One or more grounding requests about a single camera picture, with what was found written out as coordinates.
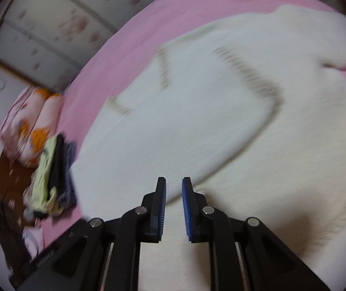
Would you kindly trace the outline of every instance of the bed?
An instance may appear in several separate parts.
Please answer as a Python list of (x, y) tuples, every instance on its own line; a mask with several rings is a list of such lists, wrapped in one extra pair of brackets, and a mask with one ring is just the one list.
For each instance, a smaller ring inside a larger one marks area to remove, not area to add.
[[(65, 93), (57, 131), (77, 142), (77, 152), (100, 108), (110, 95), (131, 84), (151, 60), (155, 49), (211, 21), (246, 12), (273, 12), (282, 4), (334, 11), (317, 0), (157, 0), (132, 18), (87, 63)], [(42, 223), (48, 246), (82, 217), (82, 207)], [(346, 287), (346, 228), (331, 239), (315, 273), (331, 288)]]

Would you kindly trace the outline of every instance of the white sweater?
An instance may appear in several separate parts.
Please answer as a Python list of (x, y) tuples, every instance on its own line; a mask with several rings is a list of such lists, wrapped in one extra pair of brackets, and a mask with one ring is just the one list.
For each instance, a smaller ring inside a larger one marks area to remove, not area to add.
[(168, 42), (108, 99), (72, 172), (83, 212), (103, 219), (166, 177), (163, 242), (142, 246), (140, 289), (208, 289), (207, 249), (185, 237), (185, 176), (209, 204), (259, 217), (314, 264), (323, 238), (346, 224), (343, 68), (346, 17), (282, 6)]

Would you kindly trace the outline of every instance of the pillow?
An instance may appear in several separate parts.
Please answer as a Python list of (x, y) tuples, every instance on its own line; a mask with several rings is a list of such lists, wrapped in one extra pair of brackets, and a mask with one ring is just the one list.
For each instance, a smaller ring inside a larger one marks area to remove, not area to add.
[(38, 167), (46, 141), (56, 133), (61, 107), (61, 94), (53, 94), (45, 101), (27, 141), (21, 148), (19, 162), (22, 165)]
[(15, 100), (14, 104), (11, 106), (8, 111), (5, 120), (3, 121), (0, 128), (0, 140), (3, 143), (3, 151), (6, 156), (11, 159), (17, 159), (18, 148), (16, 146), (16, 136), (13, 136), (10, 132), (11, 123), (15, 118), (15, 115), (19, 112), (23, 104), (26, 102), (30, 94), (34, 91), (34, 87), (30, 86), (27, 89), (23, 90), (21, 94), (19, 94), (18, 98)]
[(4, 152), (10, 160), (37, 167), (45, 142), (56, 131), (61, 94), (29, 87), (17, 98), (0, 129)]

